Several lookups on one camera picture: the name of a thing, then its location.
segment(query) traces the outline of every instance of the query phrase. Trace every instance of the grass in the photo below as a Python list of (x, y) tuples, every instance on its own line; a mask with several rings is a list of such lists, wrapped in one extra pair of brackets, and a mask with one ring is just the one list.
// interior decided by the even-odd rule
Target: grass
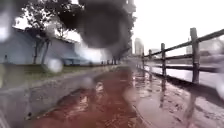
[(18, 85), (24, 82), (41, 81), (66, 73), (80, 72), (91, 69), (88, 66), (65, 66), (60, 73), (46, 71), (41, 65), (4, 65), (4, 82), (6, 85)]

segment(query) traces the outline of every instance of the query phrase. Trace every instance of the wooden railing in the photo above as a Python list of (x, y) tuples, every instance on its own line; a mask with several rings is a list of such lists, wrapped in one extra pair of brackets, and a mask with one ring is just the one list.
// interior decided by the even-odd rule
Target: wooden railing
[[(160, 97), (160, 101), (161, 101), (160, 107), (163, 107), (165, 91), (166, 91), (166, 81), (167, 81), (167, 77), (168, 77), (168, 75), (166, 73), (166, 69), (191, 70), (193, 72), (191, 82), (194, 85), (199, 85), (199, 72), (200, 71), (209, 72), (209, 73), (217, 73), (218, 72), (217, 67), (212, 67), (212, 66), (211, 67), (203, 67), (203, 66), (200, 66), (199, 65), (200, 64), (200, 57), (205, 57), (206, 56), (206, 58), (209, 58), (211, 60), (215, 60), (215, 62), (220, 62), (221, 60), (224, 60), (224, 57), (219, 57), (218, 59), (213, 59), (213, 57), (209, 56), (208, 54), (200, 54), (199, 53), (199, 43), (203, 43), (203, 41), (210, 40), (212, 38), (216, 38), (216, 37), (219, 37), (219, 36), (222, 36), (222, 35), (224, 35), (224, 29), (198, 38), (196, 28), (191, 28), (190, 29), (191, 41), (188, 41), (188, 42), (185, 42), (185, 43), (182, 43), (182, 44), (179, 44), (179, 45), (167, 48), (167, 49), (165, 49), (165, 44), (162, 43), (161, 44), (161, 51), (156, 52), (156, 53), (152, 53), (152, 51), (149, 50), (148, 55), (142, 54), (143, 70), (144, 70), (144, 67), (145, 67), (146, 58), (149, 59), (149, 61), (160, 62), (157, 65), (152, 65), (152, 64), (149, 65), (149, 70), (150, 70), (149, 79), (150, 79), (150, 81), (152, 81), (152, 73), (153, 73), (152, 69), (153, 69), (153, 67), (159, 67), (159, 68), (162, 69), (163, 78), (162, 78), (162, 81), (161, 81), (161, 90), (162, 91), (161, 91), (161, 97)], [(172, 51), (172, 50), (175, 50), (175, 49), (178, 49), (178, 48), (186, 47), (186, 46), (189, 46), (189, 45), (192, 45), (192, 54), (166, 57), (166, 52)], [(159, 58), (159, 59), (153, 59), (153, 57), (155, 55), (158, 55), (158, 54), (161, 54), (162, 57)], [(191, 63), (188, 62), (188, 63), (186, 63), (187, 65), (185, 65), (185, 66), (182, 66), (182, 65), (177, 66), (177, 65), (172, 65), (172, 64), (171, 65), (166, 65), (166, 63), (168, 61), (178, 60), (178, 59), (190, 59)], [(195, 88), (190, 88), (189, 91), (193, 92), (193, 90), (195, 90)], [(202, 92), (197, 92), (197, 93), (191, 93), (190, 94), (188, 107), (184, 112), (184, 117), (186, 117), (187, 120), (189, 120), (192, 117), (193, 112), (194, 112), (194, 108), (195, 108), (196, 98), (201, 93)]]
[[(205, 35), (203, 37), (198, 38), (197, 36), (197, 30), (196, 28), (191, 28), (190, 29), (190, 36), (191, 36), (191, 41), (170, 47), (165, 49), (165, 44), (162, 43), (161, 44), (161, 51), (159, 52), (155, 52), (152, 53), (151, 50), (149, 50), (149, 54), (148, 55), (144, 55), (142, 54), (142, 64), (145, 65), (145, 58), (148, 58), (149, 61), (154, 61), (154, 62), (160, 62), (160, 65), (156, 65), (155, 67), (159, 67), (162, 68), (162, 75), (164, 78), (167, 77), (166, 75), (166, 69), (177, 69), (177, 70), (191, 70), (193, 71), (193, 77), (192, 77), (192, 82), (194, 84), (198, 84), (199, 83), (199, 72), (210, 72), (210, 73), (216, 73), (218, 72), (217, 67), (203, 67), (200, 66), (199, 64), (199, 60), (200, 60), (200, 56), (207, 56), (209, 57), (209, 55), (200, 55), (199, 53), (199, 43), (203, 43), (203, 41), (206, 40), (210, 40), (219, 36), (224, 35), (224, 29)], [(185, 54), (185, 55), (178, 55), (178, 56), (170, 56), (170, 57), (166, 57), (166, 52), (168, 51), (172, 51), (178, 48), (183, 48), (186, 46), (192, 45), (192, 54)], [(157, 59), (152, 59), (153, 56), (158, 55), (158, 54), (162, 54), (161, 58), (157, 58)], [(186, 66), (177, 66), (177, 65), (166, 65), (166, 62), (168, 60), (178, 60), (178, 59), (190, 59), (192, 60), (191, 64), (187, 64)]]

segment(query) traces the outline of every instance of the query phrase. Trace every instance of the building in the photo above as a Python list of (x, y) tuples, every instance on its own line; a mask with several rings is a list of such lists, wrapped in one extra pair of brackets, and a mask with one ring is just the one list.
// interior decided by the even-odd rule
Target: building
[(142, 55), (144, 53), (144, 46), (139, 38), (135, 39), (135, 55)]
[[(27, 31), (13, 28), (10, 38), (5, 43), (0, 44), (0, 63), (40, 64), (46, 43), (36, 49), (37, 41), (39, 40)], [(80, 64), (80, 61), (87, 63), (75, 53), (74, 47), (74, 43), (51, 38), (45, 59), (57, 58), (65, 64)]]

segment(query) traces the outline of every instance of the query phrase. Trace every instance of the wet sidewalk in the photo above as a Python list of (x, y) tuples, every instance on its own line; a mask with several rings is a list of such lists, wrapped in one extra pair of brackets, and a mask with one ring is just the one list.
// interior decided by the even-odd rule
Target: wet sidewalk
[(141, 128), (123, 94), (131, 87), (131, 71), (114, 70), (95, 80), (91, 90), (79, 90), (31, 121), (32, 128)]
[(65, 97), (29, 128), (222, 128), (224, 109), (198, 96), (186, 116), (190, 93), (148, 73), (116, 69), (95, 80), (96, 87)]

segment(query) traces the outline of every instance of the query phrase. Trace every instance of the brick path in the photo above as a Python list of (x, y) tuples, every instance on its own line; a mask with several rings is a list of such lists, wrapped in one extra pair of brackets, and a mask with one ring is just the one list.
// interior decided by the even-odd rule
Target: brick path
[(98, 78), (95, 89), (79, 90), (36, 119), (31, 128), (136, 128), (136, 113), (123, 94), (131, 72), (122, 68)]

